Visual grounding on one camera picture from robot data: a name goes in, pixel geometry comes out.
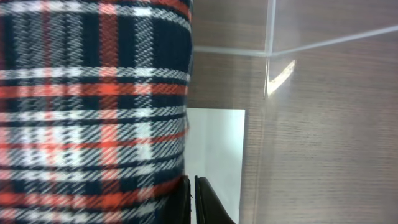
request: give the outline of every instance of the plaid fabric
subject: plaid fabric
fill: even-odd
[[[0,223],[160,223],[183,172],[189,0],[0,0]]]

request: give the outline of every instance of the plaid cloth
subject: plaid cloth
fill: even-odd
[[[189,0],[0,0],[0,223],[161,223]]]

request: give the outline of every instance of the plaid shirt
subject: plaid shirt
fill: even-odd
[[[189,0],[0,0],[0,223],[158,223],[183,172]]]

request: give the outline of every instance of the tartan pattern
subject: tartan pattern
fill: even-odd
[[[0,0],[0,223],[162,223],[190,0]]]

